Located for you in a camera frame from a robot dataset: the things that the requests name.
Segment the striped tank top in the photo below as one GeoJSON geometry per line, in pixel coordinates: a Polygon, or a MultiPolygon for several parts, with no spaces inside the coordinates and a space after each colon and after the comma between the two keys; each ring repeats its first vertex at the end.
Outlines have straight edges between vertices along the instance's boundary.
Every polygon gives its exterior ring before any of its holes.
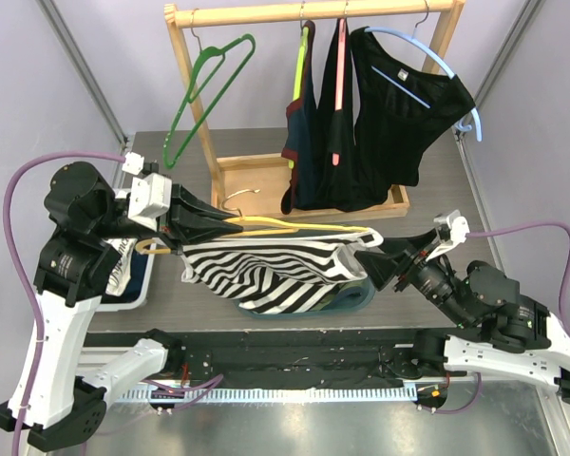
{"type": "Polygon", "coordinates": [[[304,312],[339,284],[369,278],[354,255],[382,242],[371,228],[223,237],[183,248],[181,280],[258,314],[304,312]]]}

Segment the navy maroon-trim tank top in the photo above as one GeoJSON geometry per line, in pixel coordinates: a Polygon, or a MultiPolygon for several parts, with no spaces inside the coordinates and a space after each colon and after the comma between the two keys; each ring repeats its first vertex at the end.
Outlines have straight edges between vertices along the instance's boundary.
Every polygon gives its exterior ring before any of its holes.
{"type": "Polygon", "coordinates": [[[281,151],[281,157],[294,164],[289,187],[280,203],[281,213],[284,215],[289,215],[294,209],[310,209],[319,181],[315,149],[320,144],[320,138],[312,66],[315,23],[312,20],[306,21],[303,30],[308,34],[300,94],[286,108],[288,136],[281,151]]]}

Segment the neon yellow hanger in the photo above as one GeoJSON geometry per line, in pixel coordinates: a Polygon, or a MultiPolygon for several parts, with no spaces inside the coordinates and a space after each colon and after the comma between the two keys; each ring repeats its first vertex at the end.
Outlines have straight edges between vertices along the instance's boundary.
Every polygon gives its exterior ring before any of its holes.
{"type": "Polygon", "coordinates": [[[296,109],[299,108],[303,94],[304,86],[304,67],[306,56],[309,48],[309,34],[310,30],[306,24],[300,24],[300,43],[297,53],[295,74],[294,74],[294,90],[293,90],[293,100],[288,105],[286,114],[288,119],[288,130],[291,130],[291,118],[296,109]]]}

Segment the green tank top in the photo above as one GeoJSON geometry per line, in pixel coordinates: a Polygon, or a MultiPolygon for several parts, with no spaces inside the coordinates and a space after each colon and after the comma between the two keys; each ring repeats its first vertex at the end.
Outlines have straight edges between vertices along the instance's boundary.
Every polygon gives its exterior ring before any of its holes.
{"type": "Polygon", "coordinates": [[[325,294],[313,307],[313,312],[325,312],[340,310],[350,307],[350,301],[354,301],[363,292],[363,282],[354,281],[339,284],[333,290],[325,294]]]}

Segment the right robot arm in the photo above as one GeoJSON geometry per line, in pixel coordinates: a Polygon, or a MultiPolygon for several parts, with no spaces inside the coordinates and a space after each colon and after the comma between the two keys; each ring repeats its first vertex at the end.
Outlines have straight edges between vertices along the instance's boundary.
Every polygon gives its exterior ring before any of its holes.
{"type": "Polygon", "coordinates": [[[570,328],[522,294],[518,281],[474,260],[456,276],[447,252],[466,232],[441,227],[417,237],[387,238],[356,260],[377,290],[411,287],[452,323],[418,331],[408,349],[392,350],[387,366],[399,378],[492,374],[544,386],[570,405],[570,328]]]}

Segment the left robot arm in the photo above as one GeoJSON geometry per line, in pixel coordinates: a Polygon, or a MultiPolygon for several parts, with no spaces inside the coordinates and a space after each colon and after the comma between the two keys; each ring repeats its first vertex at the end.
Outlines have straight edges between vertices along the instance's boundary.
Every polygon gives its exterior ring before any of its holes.
{"type": "Polygon", "coordinates": [[[197,199],[152,164],[143,163],[141,170],[145,183],[165,191],[143,210],[146,223],[130,218],[133,199],[117,199],[89,162],[69,163],[51,179],[44,204],[55,230],[34,278],[24,282],[34,312],[32,336],[19,384],[0,404],[0,428],[42,452],[85,443],[135,384],[155,374],[171,379],[182,370],[181,341],[153,329],[97,372],[78,374],[88,326],[121,257],[112,240],[159,239],[178,254],[188,245],[240,232],[228,213],[197,199]]]}

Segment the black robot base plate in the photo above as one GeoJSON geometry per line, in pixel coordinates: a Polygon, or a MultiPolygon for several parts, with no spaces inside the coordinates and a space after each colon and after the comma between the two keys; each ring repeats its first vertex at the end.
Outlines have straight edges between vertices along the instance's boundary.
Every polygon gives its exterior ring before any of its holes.
{"type": "Polygon", "coordinates": [[[444,377],[442,330],[327,329],[176,332],[180,354],[154,379],[199,385],[221,375],[232,389],[398,387],[444,377]]]}

